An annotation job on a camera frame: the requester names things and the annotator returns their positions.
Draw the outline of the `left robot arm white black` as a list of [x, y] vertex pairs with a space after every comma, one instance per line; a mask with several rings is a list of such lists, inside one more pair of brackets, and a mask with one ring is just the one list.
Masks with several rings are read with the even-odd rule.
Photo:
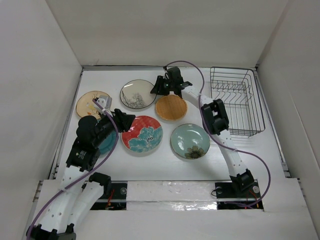
[[129, 131], [136, 116], [120, 109], [103, 114], [101, 120], [91, 115], [79, 120], [59, 190], [32, 221], [28, 240], [76, 239], [76, 229], [95, 202], [112, 195], [111, 177], [97, 172], [99, 146], [109, 135]]

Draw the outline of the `grey plate with tree branches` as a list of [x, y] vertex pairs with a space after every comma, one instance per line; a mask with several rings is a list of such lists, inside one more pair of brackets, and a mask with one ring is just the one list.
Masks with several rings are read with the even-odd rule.
[[150, 106], [156, 99], [151, 93], [154, 85], [144, 79], [134, 79], [127, 82], [120, 90], [120, 100], [128, 108], [140, 110]]

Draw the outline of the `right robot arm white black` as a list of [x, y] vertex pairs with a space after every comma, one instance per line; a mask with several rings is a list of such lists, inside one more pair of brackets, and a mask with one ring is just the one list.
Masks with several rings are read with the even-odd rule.
[[189, 81], [184, 81], [178, 67], [164, 67], [164, 76], [159, 75], [152, 94], [167, 96], [171, 92], [199, 109], [205, 131], [218, 145], [227, 164], [232, 182], [231, 191], [237, 197], [245, 195], [254, 185], [254, 177], [242, 161], [229, 131], [229, 118], [221, 99], [212, 99], [202, 94], [203, 86], [197, 90]]

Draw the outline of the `red plate with teal flower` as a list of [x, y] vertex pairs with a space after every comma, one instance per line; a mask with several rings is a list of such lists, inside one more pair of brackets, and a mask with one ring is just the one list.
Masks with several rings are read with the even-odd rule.
[[163, 128], [151, 116], [136, 116], [129, 131], [121, 134], [124, 146], [136, 154], [146, 154], [155, 150], [163, 139]]

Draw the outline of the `orange woven plate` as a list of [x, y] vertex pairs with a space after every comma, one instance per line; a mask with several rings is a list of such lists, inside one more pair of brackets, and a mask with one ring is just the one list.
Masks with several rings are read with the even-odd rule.
[[180, 120], [186, 115], [187, 111], [186, 101], [173, 94], [159, 98], [155, 104], [155, 112], [166, 121]]

